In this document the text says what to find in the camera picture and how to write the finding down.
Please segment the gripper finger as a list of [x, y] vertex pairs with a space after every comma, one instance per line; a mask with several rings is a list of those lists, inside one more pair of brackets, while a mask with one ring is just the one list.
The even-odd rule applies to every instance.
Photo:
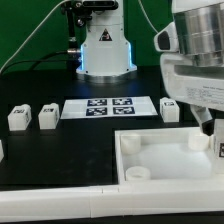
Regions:
[[214, 120], [208, 108], [191, 105], [190, 110], [199, 124], [201, 132], [208, 136], [214, 133]]

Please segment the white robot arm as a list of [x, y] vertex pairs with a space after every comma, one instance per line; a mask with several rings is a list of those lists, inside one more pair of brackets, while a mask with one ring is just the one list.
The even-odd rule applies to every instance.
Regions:
[[190, 105], [203, 133], [217, 130], [210, 111], [224, 111], [224, 0], [172, 0], [173, 21], [150, 33], [140, 21], [128, 33], [120, 14], [102, 1], [82, 0], [93, 19], [87, 23], [77, 73], [105, 81], [134, 71], [133, 60], [160, 53], [167, 94]]

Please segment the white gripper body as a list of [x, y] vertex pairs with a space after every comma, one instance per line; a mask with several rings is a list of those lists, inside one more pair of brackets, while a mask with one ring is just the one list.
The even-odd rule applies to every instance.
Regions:
[[176, 101], [224, 111], [224, 64], [196, 67], [179, 53], [176, 26], [171, 22], [154, 37], [165, 90]]

